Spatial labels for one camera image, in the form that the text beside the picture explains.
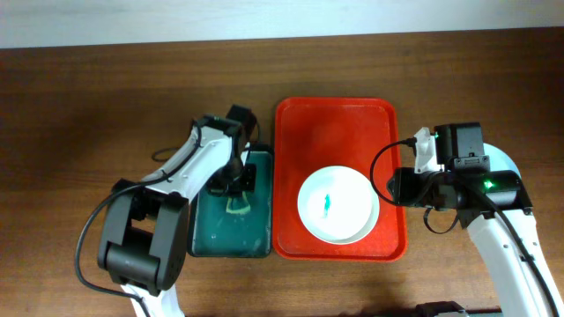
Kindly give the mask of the yellow green sponge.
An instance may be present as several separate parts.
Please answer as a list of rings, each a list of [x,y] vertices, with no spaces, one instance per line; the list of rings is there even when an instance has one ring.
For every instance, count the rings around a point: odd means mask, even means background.
[[[250,212],[250,203],[245,192],[238,196],[230,196],[226,202],[226,213],[233,215],[246,215]]]

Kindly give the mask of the light blue plate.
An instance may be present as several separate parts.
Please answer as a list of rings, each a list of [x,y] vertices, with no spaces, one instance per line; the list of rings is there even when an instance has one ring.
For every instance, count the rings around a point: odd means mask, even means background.
[[[515,172],[519,177],[522,177],[516,163],[506,152],[487,143],[484,143],[484,152],[489,157],[490,170],[492,172],[510,170]]]

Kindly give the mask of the white plate with green stain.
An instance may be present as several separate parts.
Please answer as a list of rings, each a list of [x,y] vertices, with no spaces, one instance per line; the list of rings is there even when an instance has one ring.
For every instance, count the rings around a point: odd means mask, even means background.
[[[302,224],[318,240],[349,245],[373,231],[380,203],[362,173],[347,166],[326,166],[302,183],[297,209]]]

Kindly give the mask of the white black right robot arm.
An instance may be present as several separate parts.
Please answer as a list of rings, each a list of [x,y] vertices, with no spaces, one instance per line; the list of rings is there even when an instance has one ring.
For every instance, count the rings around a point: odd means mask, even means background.
[[[563,300],[538,241],[520,174],[495,170],[476,122],[422,128],[404,139],[415,156],[381,198],[397,207],[454,210],[493,280],[506,316],[561,316]]]

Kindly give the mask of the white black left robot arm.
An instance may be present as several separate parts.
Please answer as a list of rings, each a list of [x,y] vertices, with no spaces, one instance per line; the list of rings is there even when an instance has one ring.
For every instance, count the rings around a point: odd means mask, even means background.
[[[139,182],[119,180],[96,208],[106,213],[98,265],[136,315],[182,315],[174,284],[187,253],[189,207],[205,186],[225,193],[241,178],[255,128],[248,111],[194,121],[186,143],[159,169]]]

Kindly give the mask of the dark green water tray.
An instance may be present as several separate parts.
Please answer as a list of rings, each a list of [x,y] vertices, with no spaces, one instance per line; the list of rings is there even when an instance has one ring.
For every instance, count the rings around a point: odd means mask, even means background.
[[[203,188],[191,206],[188,253],[195,257],[264,258],[271,252],[273,154],[252,151],[246,164],[256,164],[256,185],[245,192],[250,203],[246,215],[226,213],[230,196]]]

